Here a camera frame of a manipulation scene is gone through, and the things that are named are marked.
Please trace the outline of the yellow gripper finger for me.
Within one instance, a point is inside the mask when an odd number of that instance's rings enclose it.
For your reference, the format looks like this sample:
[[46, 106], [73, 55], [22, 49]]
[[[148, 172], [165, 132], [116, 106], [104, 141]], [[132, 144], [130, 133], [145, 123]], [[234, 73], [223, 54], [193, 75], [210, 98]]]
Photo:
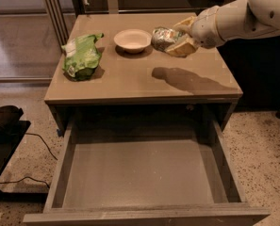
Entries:
[[196, 17], [195, 16], [190, 16], [187, 19], [178, 22], [173, 26], [174, 30], [177, 31], [182, 31], [182, 32], [190, 32], [190, 28], [192, 24], [194, 23]]
[[182, 37], [175, 44], [170, 45], [165, 52], [172, 57], [187, 57], [195, 53], [198, 43], [191, 37]]

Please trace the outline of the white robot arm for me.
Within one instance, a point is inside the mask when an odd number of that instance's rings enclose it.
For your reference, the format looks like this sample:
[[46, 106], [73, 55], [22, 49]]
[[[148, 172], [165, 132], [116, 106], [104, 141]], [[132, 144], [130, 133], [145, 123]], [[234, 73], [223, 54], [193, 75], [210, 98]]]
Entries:
[[182, 34], [165, 52], [186, 57], [200, 47], [211, 49], [235, 39], [280, 36], [280, 0], [235, 0], [214, 6], [173, 26]]

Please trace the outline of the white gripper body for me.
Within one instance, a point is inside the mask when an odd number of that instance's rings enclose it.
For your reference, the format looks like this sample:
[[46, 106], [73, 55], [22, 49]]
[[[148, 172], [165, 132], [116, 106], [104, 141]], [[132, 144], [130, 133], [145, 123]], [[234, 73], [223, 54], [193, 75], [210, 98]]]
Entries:
[[190, 26], [190, 35], [201, 46], [206, 49], [219, 47], [225, 44], [218, 32], [216, 25], [219, 6], [202, 11]]

